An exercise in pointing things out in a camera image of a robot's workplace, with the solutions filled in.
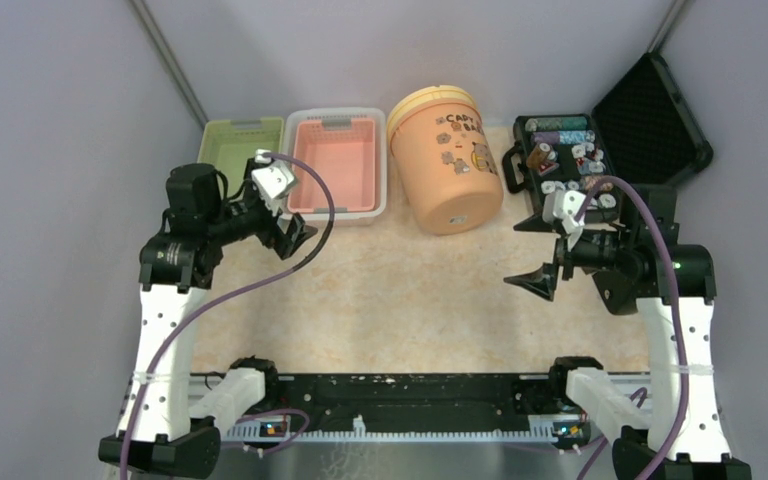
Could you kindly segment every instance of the green basket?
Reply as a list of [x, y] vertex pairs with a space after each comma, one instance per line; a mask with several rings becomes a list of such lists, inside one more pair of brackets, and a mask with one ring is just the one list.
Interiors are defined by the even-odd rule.
[[263, 148], [280, 151], [284, 137], [284, 119], [262, 117], [260, 120], [214, 120], [204, 127], [198, 163], [209, 163], [228, 177], [234, 192], [243, 182], [248, 159]]

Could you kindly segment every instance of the case lid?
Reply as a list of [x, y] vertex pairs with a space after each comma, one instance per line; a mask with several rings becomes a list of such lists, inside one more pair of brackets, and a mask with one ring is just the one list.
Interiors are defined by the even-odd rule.
[[591, 117], [617, 176], [630, 183], [677, 185], [714, 156], [658, 54], [643, 55]]

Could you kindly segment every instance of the metal pole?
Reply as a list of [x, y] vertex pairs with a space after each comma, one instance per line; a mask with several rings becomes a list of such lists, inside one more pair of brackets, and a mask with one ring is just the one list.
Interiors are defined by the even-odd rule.
[[678, 21], [683, 17], [687, 11], [687, 6], [693, 3], [693, 0], [673, 0], [670, 5], [667, 14], [661, 21], [661, 25], [658, 26], [658, 30], [655, 32], [655, 36], [652, 41], [649, 42], [649, 48], [646, 50], [648, 53], [658, 52], [664, 46], [664, 42], [675, 28]]
[[131, 5], [134, 15], [139, 20], [140, 25], [154, 47], [155, 53], [157, 53], [157, 57], [163, 65], [163, 69], [169, 74], [169, 78], [175, 84], [181, 99], [187, 105], [190, 115], [204, 129], [208, 121], [207, 114], [204, 113], [204, 108], [202, 108], [195, 91], [193, 91], [193, 87], [187, 80], [186, 75], [184, 75], [184, 71], [181, 70], [181, 66], [175, 59], [172, 48], [169, 46], [166, 38], [163, 37], [163, 32], [160, 31], [160, 27], [154, 20], [154, 16], [151, 14], [151, 10], [149, 10], [145, 0], [127, 0], [127, 2]]

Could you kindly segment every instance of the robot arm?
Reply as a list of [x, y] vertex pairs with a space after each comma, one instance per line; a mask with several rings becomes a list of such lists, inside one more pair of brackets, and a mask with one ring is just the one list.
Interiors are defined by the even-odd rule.
[[613, 443], [618, 478], [635, 478], [664, 445], [679, 411], [682, 372], [689, 374], [690, 381], [687, 414], [656, 475], [662, 472], [666, 478], [750, 478], [749, 466], [731, 457], [714, 394], [710, 349], [716, 295], [713, 262], [704, 247], [678, 244], [678, 224], [673, 221], [676, 194], [672, 188], [641, 186], [637, 190], [658, 219], [676, 272], [687, 365], [678, 365], [664, 265], [655, 251], [651, 232], [631, 202], [622, 202], [619, 222], [612, 225], [614, 231], [587, 230], [582, 221], [575, 220], [584, 194], [559, 191], [547, 197], [542, 214], [514, 228], [560, 233], [553, 261], [535, 272], [508, 277], [505, 282], [551, 301], [561, 269], [562, 279], [568, 280], [575, 267], [582, 267], [585, 273], [593, 274], [611, 313], [641, 313], [654, 391], [651, 417], [637, 410], [600, 369], [575, 368], [562, 375], [566, 380], [564, 400], [587, 411]]
[[[131, 412], [139, 408], [128, 464], [152, 473], [206, 478], [218, 458], [220, 432], [265, 395], [265, 374], [274, 366], [244, 360], [190, 408], [195, 324], [172, 341], [154, 373], [145, 373], [161, 344], [206, 299], [224, 245], [257, 236], [286, 259], [316, 234], [298, 214], [282, 218], [282, 200], [296, 184], [284, 162], [259, 153], [248, 162], [240, 191], [232, 198], [220, 194], [220, 178], [211, 165], [190, 164], [172, 170], [166, 182], [169, 209], [163, 226], [140, 252], [142, 315], [133, 382], [116, 434], [99, 444], [102, 461], [119, 463]], [[227, 180], [223, 183], [227, 191]], [[145, 400], [135, 405], [142, 384]]]

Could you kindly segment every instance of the orange bucket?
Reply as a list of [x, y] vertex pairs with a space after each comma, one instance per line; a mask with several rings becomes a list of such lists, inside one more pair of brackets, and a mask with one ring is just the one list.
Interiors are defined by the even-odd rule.
[[502, 206], [481, 115], [463, 89], [416, 91], [390, 112], [387, 139], [417, 223], [436, 235], [475, 228]]

